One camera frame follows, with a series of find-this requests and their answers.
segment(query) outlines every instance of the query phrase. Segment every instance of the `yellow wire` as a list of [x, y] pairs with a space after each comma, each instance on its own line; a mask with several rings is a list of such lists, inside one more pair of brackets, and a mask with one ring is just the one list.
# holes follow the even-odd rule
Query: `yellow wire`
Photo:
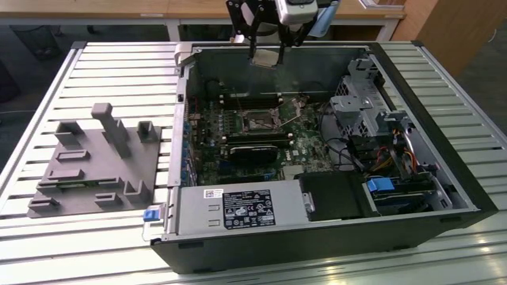
[[408, 154], [408, 156], [411, 157], [411, 167], [413, 168], [413, 165], [415, 165], [415, 156], [411, 152], [405, 151], [404, 153]]
[[389, 163], [392, 162], [392, 157], [389, 157], [388, 160], [385, 160], [372, 171], [377, 171], [379, 169], [384, 168], [385, 166], [389, 165]]

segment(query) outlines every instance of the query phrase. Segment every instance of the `sticker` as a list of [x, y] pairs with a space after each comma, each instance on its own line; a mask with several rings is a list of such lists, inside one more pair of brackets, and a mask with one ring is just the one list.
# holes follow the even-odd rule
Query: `sticker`
[[164, 14], [147, 13], [147, 14], [141, 14], [141, 17], [164, 17]]
[[285, 160], [291, 161], [291, 152], [288, 150], [285, 150]]
[[276, 224], [269, 190], [220, 193], [220, 195], [227, 230]]
[[223, 189], [204, 189], [204, 198], [221, 198]]

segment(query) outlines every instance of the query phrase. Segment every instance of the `motherboard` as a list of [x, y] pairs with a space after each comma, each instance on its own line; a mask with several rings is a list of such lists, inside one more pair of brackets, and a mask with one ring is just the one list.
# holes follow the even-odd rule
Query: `motherboard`
[[220, 96], [191, 104], [197, 185], [293, 179], [332, 170], [319, 132], [320, 102], [303, 94]]

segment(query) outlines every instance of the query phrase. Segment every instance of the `floor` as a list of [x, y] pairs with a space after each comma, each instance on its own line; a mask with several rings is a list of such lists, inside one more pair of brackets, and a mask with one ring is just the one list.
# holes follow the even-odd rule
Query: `floor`
[[[37, 61], [9, 27], [0, 26], [0, 61], [21, 89], [20, 96], [0, 104], [0, 170], [9, 159], [71, 44], [80, 40], [89, 42], [168, 40], [163, 26], [96, 26], [95, 29], [96, 34], [89, 34], [83, 26], [63, 26], [63, 35], [56, 37], [63, 50], [61, 55], [51, 60]], [[499, 27], [492, 41], [483, 46], [461, 76], [456, 78], [504, 132], [507, 132], [505, 55], [507, 21]]]

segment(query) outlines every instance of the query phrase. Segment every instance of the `blue latch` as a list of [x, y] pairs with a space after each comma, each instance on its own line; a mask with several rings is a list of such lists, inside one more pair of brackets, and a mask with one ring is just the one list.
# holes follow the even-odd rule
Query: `blue latch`
[[156, 210], [147, 209], [144, 211], [143, 220], [144, 221], [159, 221], [160, 220], [160, 210], [159, 209], [156, 209]]
[[372, 178], [365, 184], [369, 192], [395, 190], [395, 186], [389, 178]]

